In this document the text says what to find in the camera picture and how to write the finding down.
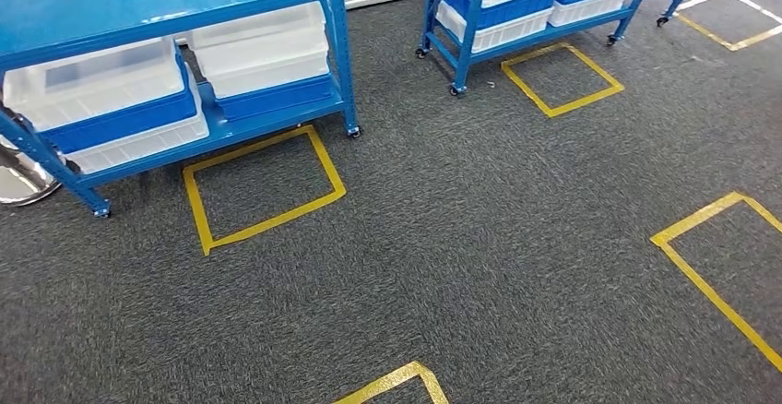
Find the caster wheel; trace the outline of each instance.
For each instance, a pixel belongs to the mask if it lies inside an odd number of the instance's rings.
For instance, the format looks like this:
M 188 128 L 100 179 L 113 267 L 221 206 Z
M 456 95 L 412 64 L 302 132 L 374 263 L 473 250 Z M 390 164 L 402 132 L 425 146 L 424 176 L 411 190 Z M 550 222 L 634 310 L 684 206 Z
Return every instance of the caster wheel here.
M 458 91 L 458 89 L 456 89 L 456 88 L 455 88 L 455 87 L 453 87 L 453 86 L 451 86 L 450 88 L 448 88 L 448 93 L 450 93 L 450 94 L 451 94 L 451 96 L 453 96 L 453 97 L 457 97 L 457 98 L 459 98 L 459 99 L 462 99 L 462 98 L 464 98 L 464 95 L 465 95 L 465 92 L 464 92 L 464 91 L 461 91 L 461 92 L 460 92 L 460 91 Z
M 348 138 L 355 139 L 355 138 L 360 137 L 361 134 L 363 134 L 363 133 L 364 133 L 363 129 L 361 129 L 361 126 L 358 125 L 358 126 L 356 126 L 356 130 L 355 131 L 348 132 Z

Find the yellow tape square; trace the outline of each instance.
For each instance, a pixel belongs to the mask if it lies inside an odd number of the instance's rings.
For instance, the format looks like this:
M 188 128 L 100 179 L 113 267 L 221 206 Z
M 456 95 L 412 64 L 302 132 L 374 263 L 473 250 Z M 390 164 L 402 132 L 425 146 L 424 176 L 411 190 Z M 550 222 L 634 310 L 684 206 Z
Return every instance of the yellow tape square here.
M 204 203 L 201 200 L 201 195 L 198 193 L 198 185 L 196 184 L 196 172 L 202 171 L 207 167 L 216 166 L 223 162 L 234 160 L 243 155 L 247 155 L 248 153 L 252 153 L 260 149 L 273 146 L 275 144 L 281 143 L 282 141 L 291 139 L 293 137 L 297 137 L 299 135 L 307 135 L 307 137 L 309 137 L 310 142 L 312 143 L 313 148 L 315 149 L 315 153 L 317 154 L 318 159 L 323 165 L 323 168 L 326 171 L 326 176 L 328 177 L 328 181 L 331 183 L 331 186 L 334 188 L 334 191 L 332 191 L 331 193 L 325 196 L 321 196 L 316 200 L 310 201 L 307 204 L 298 206 L 293 210 L 289 210 L 283 214 L 277 215 L 274 218 L 270 218 L 254 226 L 250 226 L 246 229 L 243 229 L 236 233 L 232 233 L 228 236 L 216 240 L 212 236 L 212 232 L 209 229 L 209 222 L 207 220 L 207 213 L 204 210 Z M 314 210 L 322 208 L 323 206 L 326 206 L 328 204 L 337 201 L 347 193 L 347 191 L 345 190 L 345 185 L 342 183 L 342 180 L 339 178 L 339 174 L 337 173 L 337 168 L 334 167 L 334 163 L 331 162 L 331 158 L 329 158 L 328 152 L 326 152 L 326 148 L 323 145 L 323 141 L 321 141 L 314 127 L 312 127 L 311 125 L 305 125 L 303 127 L 299 127 L 297 129 L 293 129 L 291 131 L 277 135 L 276 137 L 259 141 L 250 146 L 245 146 L 243 148 L 236 149 L 232 152 L 220 155 L 218 157 L 211 158 L 209 160 L 203 160 L 197 162 L 196 164 L 191 164 L 189 166 L 186 166 L 183 170 L 183 177 L 184 177 L 184 187 L 187 190 L 187 197 L 190 200 L 190 207 L 193 210 L 195 227 L 198 229 L 198 237 L 201 239 L 201 247 L 204 249 L 204 255 L 209 255 L 209 252 L 215 247 L 246 240 L 247 238 L 253 237 L 258 233 L 265 232 L 273 227 L 277 227 L 280 224 L 284 224 L 290 220 L 295 220 L 299 218 L 301 215 L 307 214 L 309 212 L 312 212 Z
M 421 381 L 423 381 L 423 385 L 429 393 L 429 398 L 432 399 L 432 404 L 448 404 L 448 399 L 445 397 L 445 393 L 440 388 L 440 383 L 437 382 L 437 378 L 432 371 L 417 361 L 403 365 L 394 372 L 375 379 L 360 390 L 347 395 L 334 404 L 362 404 L 415 377 L 420 377 Z
M 513 69 L 511 69 L 511 66 L 517 65 L 519 63 L 523 63 L 526 60 L 531 60 L 532 58 L 537 58 L 541 55 L 544 55 L 546 53 L 551 53 L 554 51 L 557 51 L 559 49 L 567 49 L 571 53 L 573 53 L 575 56 L 578 57 L 579 60 L 584 62 L 584 64 L 588 65 L 592 70 L 594 70 L 598 75 L 600 75 L 603 79 L 605 79 L 609 83 L 609 87 L 607 89 L 601 90 L 599 92 L 595 92 L 591 95 L 587 95 L 584 98 L 579 98 L 575 101 L 570 101 L 567 104 L 564 104 L 559 107 L 549 107 L 548 104 L 546 104 L 543 99 L 538 96 L 537 93 L 535 93 L 532 88 L 524 82 L 524 80 L 521 79 L 519 75 L 517 75 Z M 583 54 L 581 51 L 573 47 L 570 43 L 567 42 L 558 42 L 556 44 L 553 44 L 549 47 L 544 47 L 542 49 L 538 49 L 537 51 L 531 52 L 531 53 L 525 53 L 523 55 L 517 56 L 516 58 L 511 58 L 510 60 L 505 60 L 502 62 L 501 65 L 503 72 L 513 81 L 531 100 L 532 102 L 537 105 L 543 113 L 548 115 L 550 118 L 553 118 L 558 115 L 562 115 L 563 113 L 568 113 L 574 109 L 578 109 L 580 107 L 584 107 L 589 103 L 602 100 L 606 97 L 609 97 L 611 95 L 617 94 L 624 90 L 624 86 L 622 83 L 616 80 L 616 78 L 609 75 L 608 72 L 603 70 L 602 67 L 597 65 L 594 61 L 592 61 L 591 58 Z
M 683 3 L 681 6 L 679 6 L 676 9 L 676 12 L 673 13 L 673 16 L 678 18 L 678 19 L 680 19 L 684 24 L 686 24 L 686 25 L 692 27 L 693 29 L 701 32 L 702 34 L 704 34 L 706 37 L 708 37 L 712 41 L 718 42 L 719 44 L 722 44 L 728 50 L 731 50 L 731 51 L 735 52 L 735 51 L 738 51 L 739 49 L 743 49 L 745 47 L 752 46 L 753 44 L 755 44 L 757 42 L 761 42 L 763 40 L 769 39 L 769 38 L 777 35 L 778 33 L 782 32 L 782 18 L 772 14 L 771 12 L 769 12 L 766 9 L 763 9 L 762 7 L 760 7 L 759 5 L 756 5 L 754 2 L 752 2 L 750 0 L 739 0 L 743 4 L 753 8 L 755 10 L 757 10 L 758 12 L 762 13 L 763 15 L 765 15 L 765 16 L 771 18 L 772 20 L 776 21 L 776 23 L 778 23 L 778 26 L 776 26 L 775 28 L 772 28 L 770 30 L 767 30 L 767 31 L 765 31 L 763 33 L 759 33 L 757 35 L 754 35 L 754 36 L 752 36 L 752 37 L 750 37 L 750 38 L 748 38 L 746 40 L 741 40 L 740 42 L 728 42 L 728 41 L 725 41 L 721 37 L 716 35 L 714 32 L 712 32 L 711 30 L 701 26 L 700 24 L 692 21 L 691 19 L 685 17 L 684 15 L 682 15 L 680 13 L 684 9 L 689 9 L 690 7 L 700 5 L 701 3 L 704 3 L 706 1 L 708 1 L 708 0 L 690 0 L 690 1 L 686 2 L 686 3 Z
M 719 294 L 706 282 L 697 272 L 689 265 L 684 258 L 679 255 L 678 252 L 670 245 L 670 242 L 676 239 L 676 237 L 683 233 L 695 228 L 697 225 L 711 219 L 716 214 L 724 211 L 731 206 L 734 206 L 740 202 L 747 203 L 755 212 L 758 213 L 764 220 L 774 226 L 780 233 L 782 233 L 782 222 L 779 222 L 774 215 L 766 210 L 760 203 L 754 199 L 739 194 L 737 192 L 731 192 L 730 194 L 723 196 L 714 203 L 706 206 L 695 212 L 693 215 L 677 222 L 676 224 L 668 227 L 666 230 L 656 234 L 651 238 L 652 243 L 659 246 L 665 255 L 670 258 L 673 264 L 681 270 L 693 284 L 700 289 L 700 291 L 709 299 L 716 307 L 722 312 L 725 317 L 738 328 L 741 333 L 744 334 L 747 339 L 758 348 L 758 350 L 770 361 L 779 372 L 782 372 L 782 358 L 776 353 L 747 322 L 742 318 L 735 310 L 733 310 L 728 303 L 723 300 Z

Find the metal trash can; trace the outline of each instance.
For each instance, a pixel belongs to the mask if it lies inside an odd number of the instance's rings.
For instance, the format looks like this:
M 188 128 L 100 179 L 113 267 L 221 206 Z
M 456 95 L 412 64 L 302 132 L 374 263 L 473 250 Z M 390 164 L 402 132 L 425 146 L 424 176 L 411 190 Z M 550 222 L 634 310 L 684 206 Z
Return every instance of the metal trash can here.
M 59 186 L 39 163 L 0 136 L 0 204 L 27 206 L 47 197 Z

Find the shelf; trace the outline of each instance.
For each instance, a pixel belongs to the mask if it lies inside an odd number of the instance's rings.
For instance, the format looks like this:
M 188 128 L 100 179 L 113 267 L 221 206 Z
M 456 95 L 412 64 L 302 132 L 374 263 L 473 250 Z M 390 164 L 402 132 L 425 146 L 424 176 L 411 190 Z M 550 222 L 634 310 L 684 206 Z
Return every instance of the shelf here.
M 469 61 L 471 64 L 479 63 L 481 61 L 486 61 L 490 58 L 502 56 L 507 53 L 521 50 L 525 47 L 534 44 L 540 44 L 542 42 L 556 40 L 566 35 L 569 35 L 571 33 L 578 32 L 580 30 L 591 29 L 596 26 L 600 26 L 602 24 L 631 17 L 632 15 L 633 15 L 632 9 L 624 8 L 614 12 L 609 12 L 608 14 L 585 19 L 583 21 L 576 21 L 575 23 L 567 24 L 565 26 L 560 26 L 558 28 L 555 28 L 552 25 L 548 25 L 545 30 L 540 31 L 538 33 L 533 33 L 532 35 L 529 35 L 527 37 L 520 38 L 518 40 L 514 40 L 512 42 L 508 42 L 506 44 L 502 44 L 497 47 L 493 47 L 483 52 L 473 53 L 470 56 Z M 441 25 L 439 21 L 435 20 L 435 23 L 437 24 L 437 26 L 443 29 L 443 31 L 448 35 L 448 38 L 451 40 L 451 42 L 453 42 L 459 49 L 461 49 L 462 44 L 458 40 L 456 35 L 452 31 L 443 27 L 443 25 Z M 434 45 L 437 46 L 438 50 L 440 51 L 443 50 L 444 46 L 437 41 L 436 36 L 434 36 L 434 34 L 432 34 L 431 36 L 428 35 L 428 37 L 430 41 L 432 41 Z M 453 55 L 448 53 L 447 55 L 445 55 L 445 58 L 448 61 L 448 63 L 451 63 L 451 66 L 456 67 L 456 59 L 453 57 Z
M 0 70 L 317 0 L 0 0 Z
M 110 169 L 81 176 L 79 181 L 84 185 L 95 187 L 270 134 L 300 123 L 312 121 L 315 118 L 330 113 L 337 113 L 345 109 L 345 103 L 342 101 L 338 86 L 335 83 L 332 88 L 332 97 L 329 100 L 317 101 L 271 113 L 261 113 L 250 118 L 228 123 L 222 111 L 214 103 L 215 97 L 211 86 L 208 83 L 201 83 L 198 85 L 198 92 L 201 94 L 204 115 L 209 125 L 209 137 L 140 160 L 134 160 Z

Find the floor marking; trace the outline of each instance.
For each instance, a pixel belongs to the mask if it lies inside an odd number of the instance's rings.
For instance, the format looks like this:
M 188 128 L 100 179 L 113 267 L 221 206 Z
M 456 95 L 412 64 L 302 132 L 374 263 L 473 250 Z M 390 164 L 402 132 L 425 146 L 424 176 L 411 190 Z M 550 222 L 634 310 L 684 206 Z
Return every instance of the floor marking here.
M 216 240 L 209 228 L 207 213 L 204 210 L 204 203 L 201 200 L 201 195 L 198 193 L 198 185 L 196 184 L 196 177 L 195 177 L 196 172 L 203 171 L 207 167 L 215 166 L 226 161 L 234 160 L 243 155 L 247 155 L 248 153 L 252 153 L 260 149 L 273 146 L 275 144 L 281 143 L 285 140 L 291 139 L 293 137 L 297 137 L 299 135 L 307 135 L 307 137 L 310 138 L 310 142 L 312 143 L 313 148 L 315 149 L 315 153 L 317 154 L 318 159 L 320 160 L 324 170 L 326 171 L 326 176 L 328 177 L 328 181 L 331 183 L 332 187 L 334 188 L 334 191 L 325 196 L 321 196 L 320 198 L 317 198 L 314 201 L 310 201 L 307 204 L 298 206 L 293 210 L 289 210 L 283 214 L 277 215 L 274 218 L 270 218 L 254 226 L 250 226 L 246 229 L 243 229 L 236 233 L 232 233 L 226 237 L 219 238 L 218 240 Z M 190 200 L 190 207 L 193 210 L 195 227 L 198 229 L 198 237 L 201 239 L 201 247 L 204 250 L 204 255 L 207 256 L 209 255 L 209 252 L 215 247 L 246 240 L 247 238 L 255 236 L 258 233 L 265 232 L 273 227 L 277 227 L 280 224 L 284 224 L 290 220 L 295 220 L 299 218 L 301 215 L 307 214 L 314 210 L 318 210 L 323 206 L 326 206 L 328 204 L 337 201 L 347 193 L 347 191 L 345 190 L 345 185 L 342 183 L 342 180 L 339 178 L 339 174 L 337 173 L 337 168 L 334 167 L 334 163 L 331 161 L 331 158 L 328 157 L 328 152 L 326 152 L 326 147 L 324 147 L 323 141 L 321 141 L 314 127 L 312 127 L 311 125 L 305 125 L 303 127 L 299 127 L 297 129 L 293 129 L 291 131 L 277 135 L 276 137 L 265 139 L 255 144 L 251 144 L 250 146 L 245 146 L 243 148 L 236 149 L 232 152 L 220 155 L 218 157 L 211 158 L 209 160 L 203 160 L 195 164 L 191 164 L 184 168 L 182 174 L 184 177 L 184 187 L 187 190 L 187 197 Z
M 530 86 L 525 83 L 521 77 L 519 77 L 513 69 L 511 69 L 511 66 L 517 65 L 519 63 L 523 63 L 526 60 L 531 60 L 532 58 L 537 58 L 541 55 L 544 55 L 546 53 L 550 53 L 553 51 L 557 51 L 559 49 L 567 49 L 568 51 L 572 52 L 575 56 L 578 57 L 582 62 L 584 62 L 586 65 L 588 65 L 592 70 L 598 73 L 603 79 L 608 81 L 610 86 L 607 89 L 601 90 L 600 92 L 593 93 L 591 95 L 587 95 L 584 98 L 579 98 L 575 101 L 570 101 L 567 104 L 564 104 L 559 107 L 549 107 L 548 104 L 543 101 L 541 97 L 538 96 L 535 91 L 532 90 Z M 602 100 L 606 97 L 609 97 L 611 95 L 617 94 L 624 90 L 624 86 L 622 83 L 616 80 L 616 78 L 609 75 L 608 72 L 603 70 L 602 67 L 597 65 L 594 61 L 592 61 L 591 58 L 583 54 L 581 51 L 576 49 L 574 46 L 572 46 L 570 43 L 567 42 L 558 42 L 556 44 L 553 44 L 549 47 L 544 47 L 542 49 L 538 49 L 537 51 L 531 52 L 531 53 L 525 53 L 523 55 L 517 56 L 516 58 L 511 58 L 510 60 L 505 60 L 502 62 L 501 68 L 503 69 L 503 72 L 513 81 L 531 100 L 535 103 L 536 106 L 538 106 L 543 113 L 549 116 L 549 118 L 553 118 L 557 115 L 562 115 L 563 113 L 568 113 L 574 109 L 578 109 L 580 107 L 584 107 L 587 104 L 590 104 L 592 102 Z
M 725 315 L 725 317 L 727 317 L 730 322 L 733 323 L 733 325 L 736 326 L 763 355 L 765 355 L 768 361 L 770 361 L 776 367 L 776 369 L 779 370 L 779 372 L 782 372 L 782 358 L 779 356 L 779 354 L 777 354 L 771 348 L 771 346 L 769 346 L 763 340 L 763 338 L 749 324 L 747 324 L 744 318 L 736 313 L 736 311 L 733 310 L 733 308 L 730 307 L 730 305 L 728 305 L 728 303 L 726 303 L 725 300 L 723 300 L 719 294 L 717 294 L 717 292 L 711 286 L 709 286 L 708 283 L 704 281 L 704 279 L 701 278 L 701 276 L 698 275 L 698 273 L 695 272 L 695 270 L 689 264 L 687 264 L 686 261 L 684 261 L 684 258 L 682 258 L 679 253 L 673 249 L 673 246 L 670 245 L 670 242 L 673 241 L 676 237 L 711 219 L 719 212 L 722 212 L 723 210 L 740 203 L 741 201 L 747 203 L 754 211 L 763 217 L 764 220 L 766 220 L 780 233 L 782 233 L 782 222 L 779 222 L 779 220 L 775 218 L 771 212 L 761 206 L 760 203 L 748 196 L 739 194 L 737 192 L 731 192 L 730 194 L 723 196 L 705 208 L 698 210 L 684 220 L 681 220 L 676 224 L 668 227 L 666 230 L 656 234 L 651 238 L 651 240 L 652 243 L 659 246 L 659 248 L 665 252 L 665 255 L 667 255 L 668 258 L 673 261 L 673 264 L 675 264 L 676 267 L 678 267 L 679 270 L 681 270 L 681 272 L 683 272 L 684 275 L 686 275 L 687 278 L 689 278 L 690 281 L 692 281 L 693 284 L 701 290 L 706 298 L 714 303 L 717 309 L 719 309 L 719 311 L 722 312 L 722 314 Z
M 417 361 L 411 362 L 410 364 L 396 369 L 390 374 L 375 379 L 362 389 L 347 395 L 334 404 L 362 404 L 416 376 L 421 377 L 421 381 L 423 381 L 424 386 L 426 386 L 426 391 L 429 392 L 433 404 L 448 404 L 448 399 L 445 397 L 443 390 L 440 388 L 440 383 L 437 382 L 437 378 L 432 371 Z
M 754 2 L 752 2 L 750 0 L 739 0 L 743 4 L 745 4 L 745 5 L 747 5 L 747 6 L 751 7 L 751 8 L 759 11 L 763 15 L 765 15 L 765 16 L 771 18 L 772 20 L 776 21 L 776 23 L 778 23 L 778 26 L 776 26 L 775 28 L 772 28 L 770 30 L 767 30 L 767 31 L 765 31 L 763 33 L 759 33 L 757 35 L 754 35 L 754 36 L 752 36 L 752 37 L 750 37 L 750 38 L 748 38 L 746 40 L 741 40 L 740 42 L 727 42 L 727 41 L 723 40 L 722 38 L 720 38 L 718 35 L 716 35 L 714 32 L 712 32 L 711 30 L 708 30 L 707 28 L 701 26 L 700 24 L 692 21 L 691 19 L 685 17 L 684 15 L 682 15 L 680 13 L 684 9 L 688 9 L 690 7 L 693 7 L 693 6 L 700 5 L 701 3 L 704 3 L 706 1 L 708 1 L 708 0 L 690 0 L 690 1 L 682 4 L 681 6 L 679 6 L 676 9 L 676 12 L 673 13 L 673 16 L 677 17 L 678 19 L 680 19 L 682 22 L 684 22 L 688 26 L 690 26 L 693 29 L 701 32 L 702 34 L 704 34 L 706 37 L 710 38 L 711 40 L 713 40 L 715 42 L 718 42 L 719 44 L 722 44 L 727 49 L 729 49 L 729 50 L 731 50 L 733 52 L 736 52 L 739 49 L 743 49 L 743 48 L 748 47 L 748 46 L 752 46 L 753 44 L 755 44 L 757 42 L 761 42 L 763 40 L 769 39 L 769 38 L 777 35 L 778 33 L 782 33 L 782 18 L 772 14 L 768 10 L 760 7 L 759 5 L 756 5 Z

